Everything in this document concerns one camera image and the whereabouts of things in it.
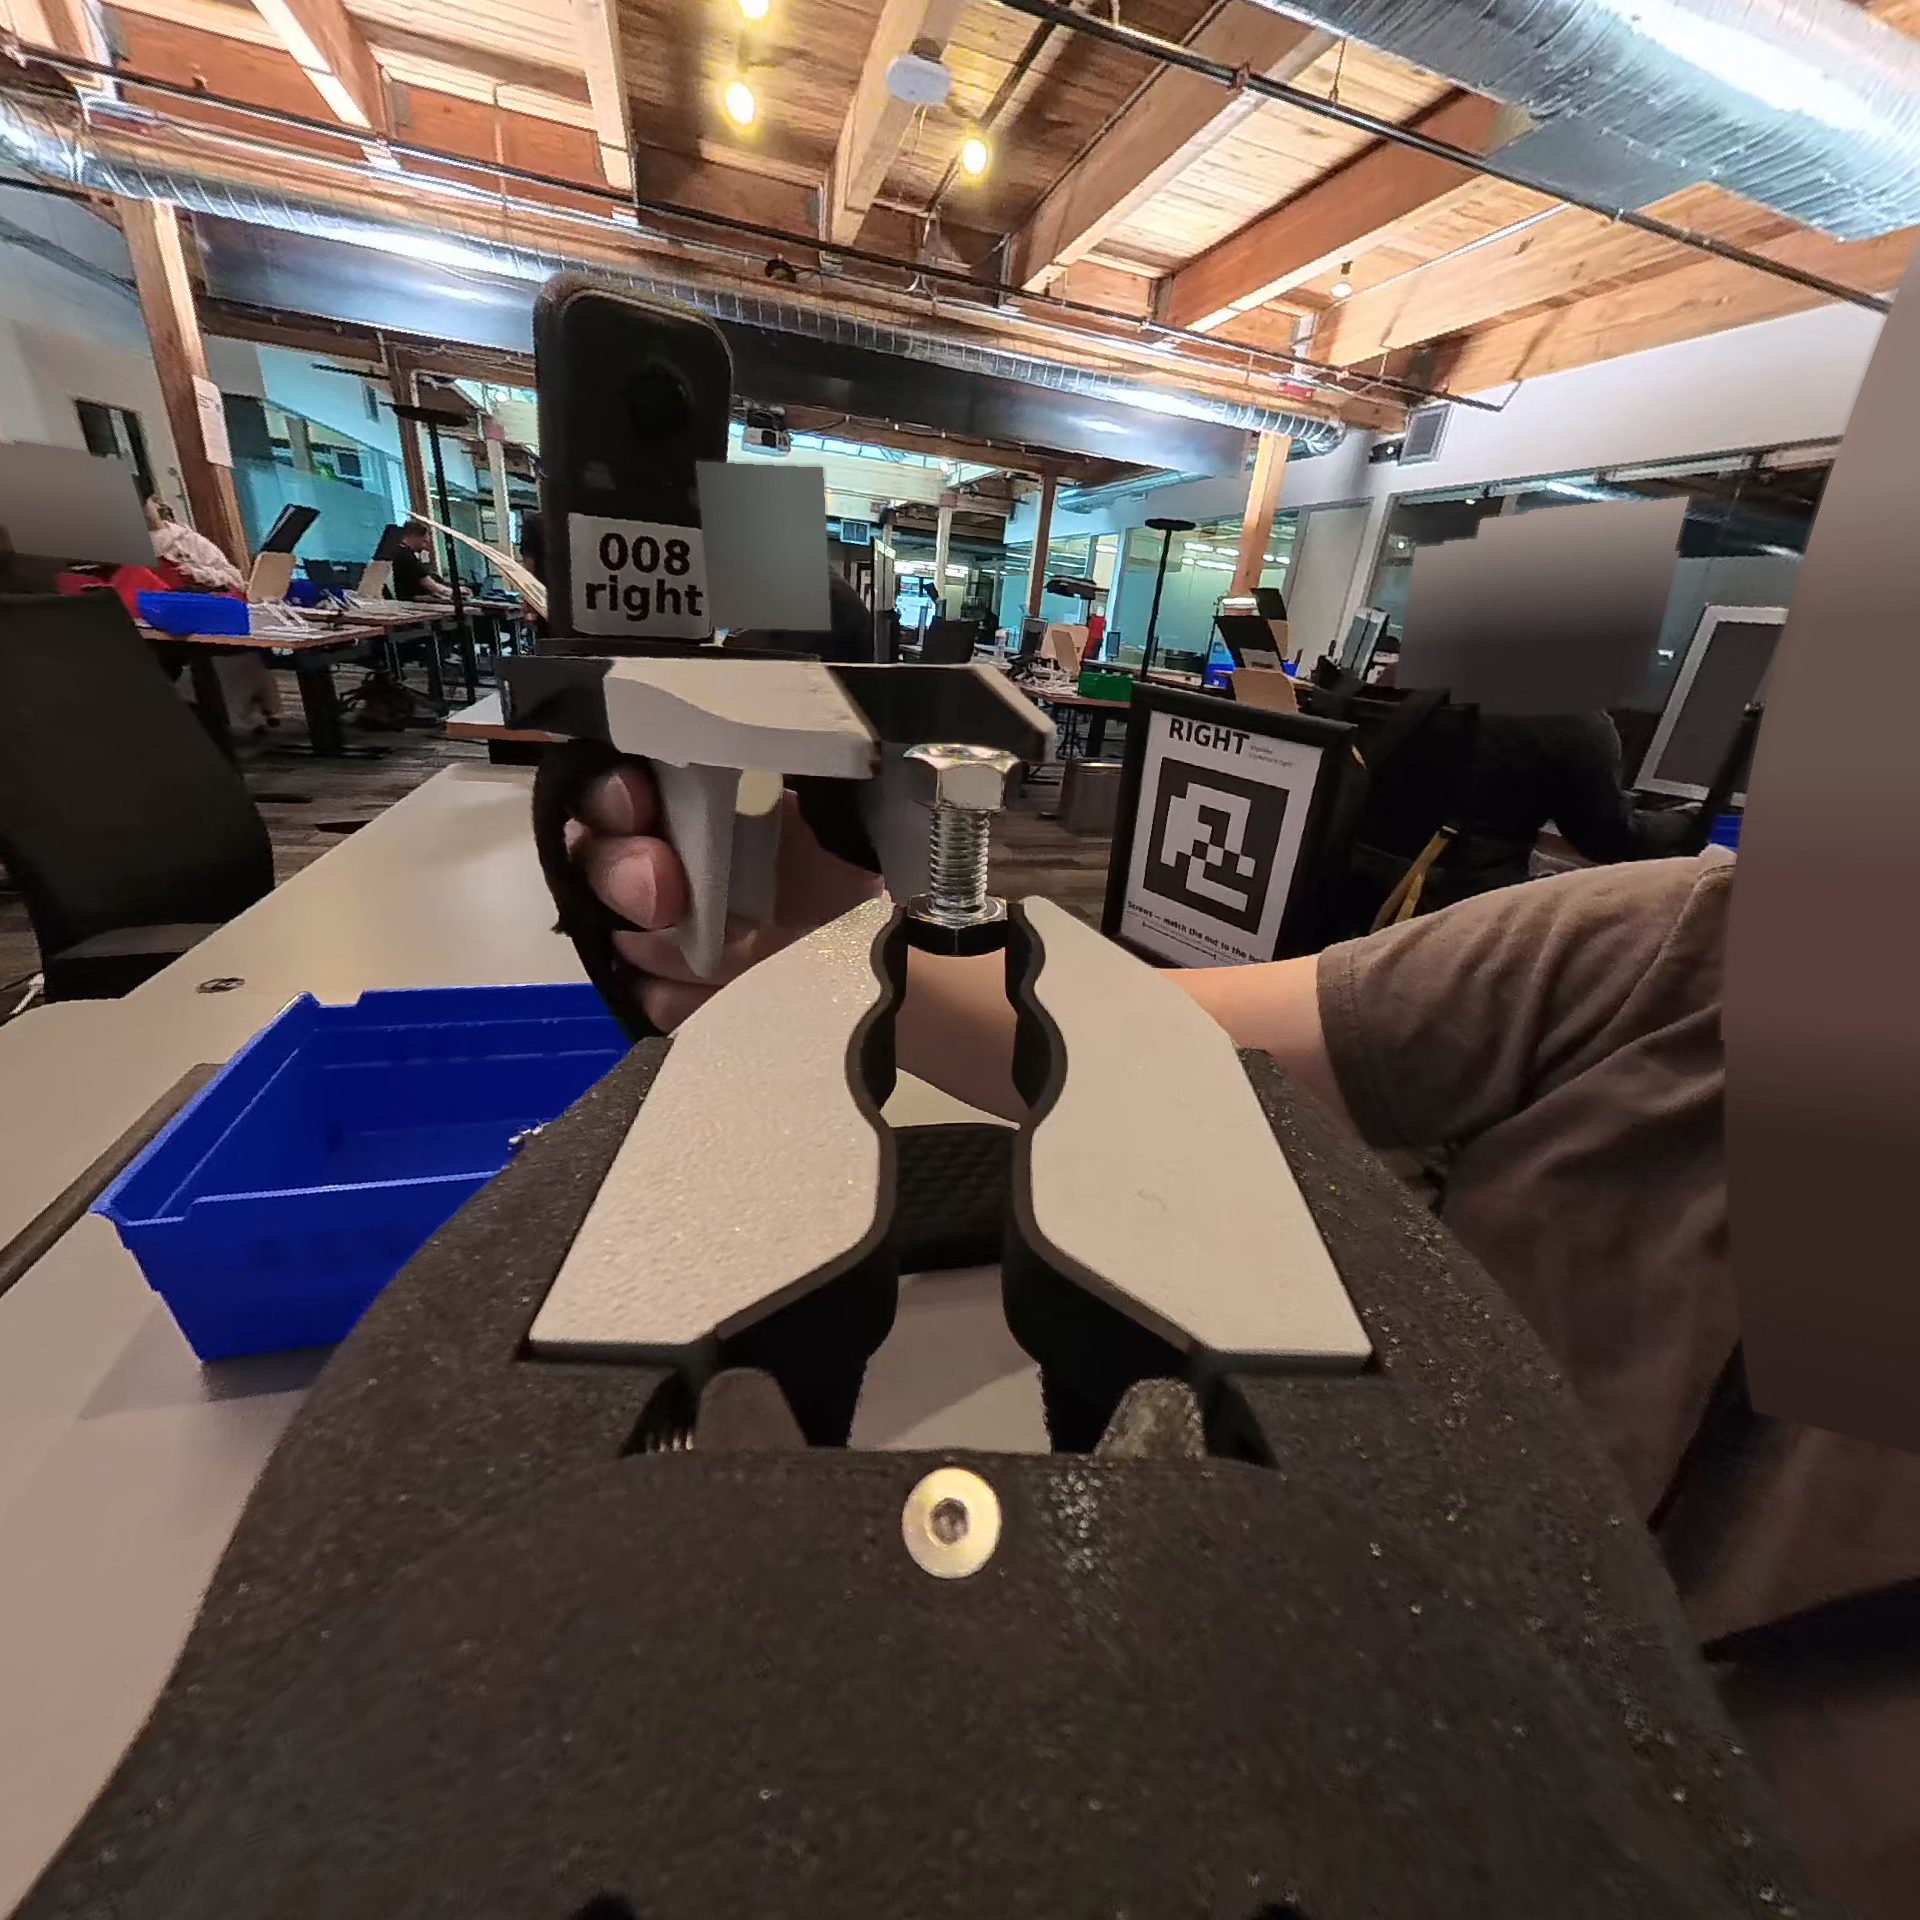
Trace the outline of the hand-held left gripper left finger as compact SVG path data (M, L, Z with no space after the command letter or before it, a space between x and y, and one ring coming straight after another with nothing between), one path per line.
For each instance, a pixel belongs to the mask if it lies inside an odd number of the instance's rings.
M552 1361L772 1374L853 1410L896 1322L896 913L868 900L673 1040L530 1326Z

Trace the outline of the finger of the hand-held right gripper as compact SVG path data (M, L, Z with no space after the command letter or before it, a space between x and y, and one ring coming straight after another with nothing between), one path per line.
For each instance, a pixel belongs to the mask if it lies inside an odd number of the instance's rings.
M880 740L826 663L611 663L609 740L675 766L867 782Z
M832 675L883 747L968 746L1027 766L1053 756L1053 724L983 663L835 663Z

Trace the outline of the black textured wrist pad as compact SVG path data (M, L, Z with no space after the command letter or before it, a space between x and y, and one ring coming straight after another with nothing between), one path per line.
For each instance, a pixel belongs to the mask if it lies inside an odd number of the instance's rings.
M896 1255L903 1279L996 1267L1018 1131L996 1123L896 1130Z

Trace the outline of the grey computer monitor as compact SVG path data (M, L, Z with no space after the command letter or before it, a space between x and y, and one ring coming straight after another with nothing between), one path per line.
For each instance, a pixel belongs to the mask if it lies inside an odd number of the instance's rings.
M1668 800L1707 799L1744 711L1768 695L1786 609L1707 606L1664 699L1634 790Z

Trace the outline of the black floor lamp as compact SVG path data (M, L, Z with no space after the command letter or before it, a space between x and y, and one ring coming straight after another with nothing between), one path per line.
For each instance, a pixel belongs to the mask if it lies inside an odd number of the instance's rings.
M1159 532L1162 550L1159 550L1159 563L1157 563L1154 594L1153 594L1153 603L1149 603L1149 610L1148 610L1148 625L1146 625L1146 639L1143 639L1143 658L1140 658L1140 668L1138 668L1140 683L1148 683L1153 680L1157 655L1159 655L1159 627L1162 627L1162 606L1163 606L1163 591L1167 591L1170 550L1173 550L1178 538L1186 538L1193 530L1195 522L1193 519L1183 519L1183 516L1153 516L1153 519L1148 519L1146 526L1153 532Z

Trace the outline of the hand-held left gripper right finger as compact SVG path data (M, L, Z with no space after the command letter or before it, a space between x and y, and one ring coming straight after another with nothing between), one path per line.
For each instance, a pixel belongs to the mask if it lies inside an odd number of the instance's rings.
M1114 1404L1349 1376L1375 1347L1236 1048L1168 975L1043 899L1010 907L1008 1329L1043 1380Z

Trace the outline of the black office chair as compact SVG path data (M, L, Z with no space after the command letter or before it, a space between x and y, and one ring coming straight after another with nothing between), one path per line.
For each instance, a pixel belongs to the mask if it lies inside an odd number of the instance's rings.
M274 889L245 780L113 592L3 601L3 857L49 1002L127 998Z

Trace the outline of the black framed marker sign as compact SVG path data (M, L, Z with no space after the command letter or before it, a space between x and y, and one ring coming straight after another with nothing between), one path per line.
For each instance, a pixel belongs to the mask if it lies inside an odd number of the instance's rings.
M1178 969L1316 953L1333 939L1362 790L1349 723L1140 689L1101 934Z

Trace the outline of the silver hex bolt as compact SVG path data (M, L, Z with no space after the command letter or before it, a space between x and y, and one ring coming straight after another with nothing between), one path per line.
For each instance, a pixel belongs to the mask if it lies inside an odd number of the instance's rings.
M1025 762L976 743L919 743L903 754L908 799L929 810L929 878L922 897L971 904L989 897L993 817L1018 792Z

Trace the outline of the silver ventilation duct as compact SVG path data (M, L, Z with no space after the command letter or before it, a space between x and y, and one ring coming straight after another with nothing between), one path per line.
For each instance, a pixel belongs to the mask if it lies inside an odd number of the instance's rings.
M1841 2L1279 2L1529 114L1511 158L1714 185L1843 243L1917 220L1917 43Z

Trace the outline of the person's right hand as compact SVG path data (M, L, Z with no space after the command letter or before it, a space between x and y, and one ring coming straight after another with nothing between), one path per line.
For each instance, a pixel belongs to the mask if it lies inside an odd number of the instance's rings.
M853 907L885 899L880 875L827 852L784 800L775 918L765 926L733 922L716 982L695 976L677 942L689 907L689 878L666 838L655 768L624 759L599 777L584 815L567 828L567 852L597 900L631 928L616 934L616 953L637 971L637 1009L664 1033L721 994L733 979ZM908 956L896 1009L896 1068L999 1121L1018 1123L1027 1104L1016 1081L1018 1010L1004 960L983 956Z

